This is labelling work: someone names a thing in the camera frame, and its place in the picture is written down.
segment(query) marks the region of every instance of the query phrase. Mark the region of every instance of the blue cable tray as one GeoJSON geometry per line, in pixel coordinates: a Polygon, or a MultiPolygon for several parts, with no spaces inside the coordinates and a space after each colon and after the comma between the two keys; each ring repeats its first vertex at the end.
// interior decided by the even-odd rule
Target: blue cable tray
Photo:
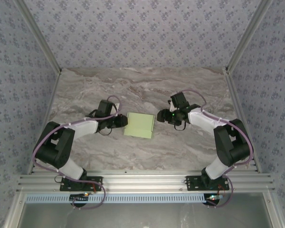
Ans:
{"type": "MultiPolygon", "coordinates": [[[[99,203],[103,194],[90,195],[88,201],[75,203],[99,203]]],[[[70,194],[28,194],[26,203],[71,203],[70,194]]],[[[203,193],[174,194],[107,194],[104,203],[205,203],[203,193]]]]}

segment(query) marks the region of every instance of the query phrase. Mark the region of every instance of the enclosure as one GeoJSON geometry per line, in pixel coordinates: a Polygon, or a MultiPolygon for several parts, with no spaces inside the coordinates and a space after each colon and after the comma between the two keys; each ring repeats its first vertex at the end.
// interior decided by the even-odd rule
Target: enclosure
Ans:
{"type": "Polygon", "coordinates": [[[0,1],[0,227],[78,224],[285,227],[285,0],[0,1]],[[228,173],[224,208],[184,183],[217,157],[213,134],[156,120],[188,88],[210,114],[240,119],[254,148],[228,173]],[[70,158],[103,177],[107,200],[73,210],[32,152],[48,122],[83,119],[110,95],[125,116],[154,115],[152,137],[74,140],[70,158]]]}

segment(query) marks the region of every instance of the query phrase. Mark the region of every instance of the cable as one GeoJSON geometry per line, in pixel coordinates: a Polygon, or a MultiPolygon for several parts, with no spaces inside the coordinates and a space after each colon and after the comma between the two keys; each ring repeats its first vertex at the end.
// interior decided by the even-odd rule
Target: cable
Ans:
{"type": "Polygon", "coordinates": [[[58,182],[57,180],[56,180],[56,177],[54,177],[54,181],[56,182],[56,183],[58,183],[58,184],[61,184],[61,182],[58,182]]]}
{"type": "Polygon", "coordinates": [[[50,131],[41,141],[40,143],[35,147],[34,151],[33,151],[33,154],[32,154],[32,162],[34,163],[34,165],[40,167],[40,168],[43,168],[47,171],[50,171],[50,172],[54,172],[54,173],[58,173],[59,175],[62,175],[63,177],[69,179],[70,181],[74,181],[74,182],[79,182],[79,183],[91,183],[91,184],[96,184],[98,186],[100,186],[103,190],[104,190],[104,197],[102,198],[101,202],[98,203],[97,205],[95,206],[92,206],[92,207],[88,207],[88,208],[82,208],[82,209],[94,209],[94,208],[98,208],[100,207],[103,203],[104,203],[104,200],[105,200],[105,196],[106,196],[106,192],[105,192],[105,188],[102,184],[96,182],[96,181],[92,181],[92,180],[76,180],[76,179],[73,179],[71,177],[68,177],[68,176],[65,176],[63,173],[59,172],[58,170],[54,170],[54,169],[51,169],[51,168],[48,168],[46,166],[43,166],[43,165],[40,165],[39,163],[36,162],[36,153],[38,152],[38,150],[40,149],[41,145],[53,134],[55,133],[56,131],[58,131],[59,129],[61,128],[64,128],[64,127],[67,127],[67,126],[70,126],[70,125],[77,125],[79,123],[82,123],[82,122],[85,122],[85,121],[91,121],[91,120],[106,120],[106,119],[109,119],[113,116],[115,116],[116,114],[118,114],[122,108],[122,103],[120,101],[120,99],[115,96],[115,95],[111,95],[107,98],[107,100],[109,100],[111,97],[115,97],[118,101],[119,101],[119,107],[118,107],[118,110],[110,115],[110,116],[107,116],[107,117],[103,117],[103,118],[84,118],[83,120],[77,120],[77,121],[74,121],[74,122],[71,122],[71,123],[66,123],[66,124],[62,124],[60,125],[59,127],[55,128],[54,130],[50,131]]]}
{"type": "Polygon", "coordinates": [[[108,134],[101,134],[101,135],[103,135],[103,136],[108,136],[108,135],[111,134],[111,133],[112,133],[112,128],[111,128],[111,130],[110,130],[110,132],[109,132],[108,134]]]}
{"type": "Polygon", "coordinates": [[[204,104],[200,107],[200,110],[201,110],[202,114],[204,114],[206,117],[208,117],[208,118],[210,118],[212,120],[221,121],[221,122],[223,122],[225,124],[228,124],[229,126],[231,126],[234,129],[236,129],[243,136],[243,138],[246,140],[246,142],[248,144],[248,147],[249,147],[249,158],[248,158],[248,160],[244,161],[244,162],[239,162],[239,163],[234,164],[228,170],[226,170],[225,174],[227,174],[228,172],[233,170],[236,165],[246,165],[246,164],[249,164],[250,161],[253,158],[253,147],[252,147],[252,144],[251,144],[249,138],[246,136],[246,134],[241,129],[239,129],[237,126],[235,126],[234,124],[230,123],[229,121],[226,121],[226,120],[223,120],[223,119],[220,119],[220,118],[217,118],[217,117],[214,117],[212,115],[209,115],[209,114],[205,113],[204,110],[203,110],[203,107],[207,104],[207,101],[206,101],[205,97],[200,92],[198,92],[196,90],[193,90],[193,89],[184,89],[184,90],[182,90],[180,92],[194,92],[194,93],[198,94],[204,100],[204,104]]]}
{"type": "Polygon", "coordinates": [[[184,89],[184,90],[180,91],[179,93],[182,93],[182,92],[193,92],[193,93],[198,94],[204,101],[204,104],[200,107],[201,110],[203,110],[203,107],[207,104],[206,99],[204,98],[204,96],[199,91],[196,91],[194,89],[184,89]]]}
{"type": "Polygon", "coordinates": [[[116,105],[113,103],[113,107],[115,108],[115,111],[117,111],[116,105]]]}
{"type": "Polygon", "coordinates": [[[233,184],[232,184],[230,178],[228,176],[226,176],[226,175],[222,175],[222,177],[228,179],[228,181],[230,183],[230,186],[231,186],[231,195],[230,195],[229,199],[225,203],[223,203],[222,205],[219,205],[219,206],[217,206],[215,203],[211,202],[210,200],[206,200],[206,202],[212,204],[213,205],[212,207],[214,207],[214,208],[222,208],[223,206],[226,206],[227,204],[230,203],[230,201],[231,201],[231,199],[233,197],[233,184]]]}
{"type": "Polygon", "coordinates": [[[185,130],[185,129],[186,129],[186,122],[185,122],[185,124],[184,124],[184,128],[183,128],[182,130],[178,130],[178,129],[176,129],[176,125],[175,125],[175,124],[174,124],[174,129],[175,129],[176,131],[179,131],[179,132],[181,132],[181,131],[185,130]]]}
{"type": "Polygon", "coordinates": [[[96,111],[97,111],[97,109],[94,109],[93,111],[91,111],[91,112],[89,113],[89,115],[87,115],[87,117],[93,118],[93,114],[94,114],[94,112],[96,112],[96,111]]]}
{"type": "Polygon", "coordinates": [[[224,194],[223,194],[223,197],[225,196],[225,189],[224,189],[224,187],[223,186],[221,186],[220,184],[218,184],[218,188],[221,188],[221,189],[223,189],[224,190],[224,194]]]}
{"type": "Polygon", "coordinates": [[[94,190],[94,192],[96,192],[96,188],[95,188],[95,185],[93,184],[93,190],[94,190]]]}

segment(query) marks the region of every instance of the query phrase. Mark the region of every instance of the cable connector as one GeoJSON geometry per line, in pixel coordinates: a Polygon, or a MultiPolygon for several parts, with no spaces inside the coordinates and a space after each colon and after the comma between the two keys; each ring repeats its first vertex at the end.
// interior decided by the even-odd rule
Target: cable connector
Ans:
{"type": "Polygon", "coordinates": [[[207,198],[208,200],[219,200],[222,199],[223,196],[222,195],[211,195],[209,198],[207,198]]]}

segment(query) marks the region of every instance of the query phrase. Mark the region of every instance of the patterned wallpaper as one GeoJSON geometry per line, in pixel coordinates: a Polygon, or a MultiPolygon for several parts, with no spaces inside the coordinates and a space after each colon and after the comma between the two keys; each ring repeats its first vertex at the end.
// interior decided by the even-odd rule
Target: patterned wallpaper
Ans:
{"type": "Polygon", "coordinates": [[[56,74],[12,0],[0,0],[0,228],[28,169],[56,74]]]}
{"type": "Polygon", "coordinates": [[[226,66],[259,0],[25,0],[63,67],[226,66]]]}
{"type": "Polygon", "coordinates": [[[285,0],[275,0],[232,73],[264,172],[285,211],[285,0]]]}

